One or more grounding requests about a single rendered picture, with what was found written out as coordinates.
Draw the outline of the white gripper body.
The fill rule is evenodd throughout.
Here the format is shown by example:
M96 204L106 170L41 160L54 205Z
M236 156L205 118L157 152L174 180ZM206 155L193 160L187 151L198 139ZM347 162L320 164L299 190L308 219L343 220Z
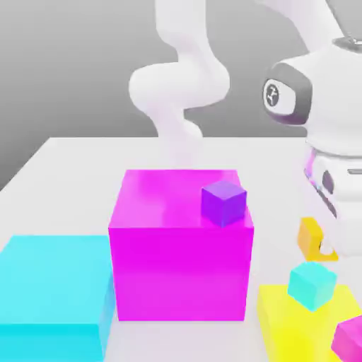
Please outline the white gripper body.
M332 203L315 187L317 200L312 203L315 219L322 229L320 252L340 257L362 256L362 203Z

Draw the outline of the small orange cube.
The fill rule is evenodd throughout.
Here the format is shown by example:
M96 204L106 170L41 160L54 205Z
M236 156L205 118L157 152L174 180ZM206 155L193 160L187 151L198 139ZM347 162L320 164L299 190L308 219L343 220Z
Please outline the small orange cube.
M321 244L323 232L313 217L302 217L298 231L298 246L307 262L336 262L339 260L333 250L323 254Z

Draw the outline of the small turquoise cube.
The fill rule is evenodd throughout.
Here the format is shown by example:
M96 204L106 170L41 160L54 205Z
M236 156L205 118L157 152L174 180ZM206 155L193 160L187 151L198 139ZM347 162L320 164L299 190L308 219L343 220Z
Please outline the small turquoise cube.
M318 262L304 262L291 270L287 292L310 312L329 302L337 275Z

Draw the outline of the small pink cube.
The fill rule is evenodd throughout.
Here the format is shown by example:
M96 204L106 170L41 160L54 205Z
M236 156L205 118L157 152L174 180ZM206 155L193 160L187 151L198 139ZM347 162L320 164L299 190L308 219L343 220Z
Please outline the small pink cube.
M362 362L362 315L337 325L331 348L342 362Z

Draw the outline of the small purple cube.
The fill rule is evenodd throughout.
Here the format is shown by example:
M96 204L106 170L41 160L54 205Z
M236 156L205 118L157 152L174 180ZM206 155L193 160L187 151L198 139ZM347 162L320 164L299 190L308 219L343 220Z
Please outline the small purple cube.
M247 191L227 180L202 188L201 213L212 223L225 227L244 218Z

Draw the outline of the large yellow box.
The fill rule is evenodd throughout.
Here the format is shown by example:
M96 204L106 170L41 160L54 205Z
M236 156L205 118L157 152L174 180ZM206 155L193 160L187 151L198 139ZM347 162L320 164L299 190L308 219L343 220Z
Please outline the large yellow box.
M338 284L332 299L311 312L285 284L262 284L257 315L268 362L342 362L331 345L337 324L362 314L350 288Z

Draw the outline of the large magenta box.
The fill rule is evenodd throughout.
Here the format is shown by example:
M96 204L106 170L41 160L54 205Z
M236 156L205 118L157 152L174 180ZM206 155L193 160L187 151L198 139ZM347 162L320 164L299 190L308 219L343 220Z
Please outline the large magenta box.
M128 170L109 223L121 321L242 321L254 225L201 213L202 188L235 170Z

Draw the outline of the large cyan box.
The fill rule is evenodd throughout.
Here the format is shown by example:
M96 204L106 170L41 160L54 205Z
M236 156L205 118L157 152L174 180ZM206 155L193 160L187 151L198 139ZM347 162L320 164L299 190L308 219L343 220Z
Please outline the large cyan box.
M0 251L0 362L104 362L114 311L106 235L15 235Z

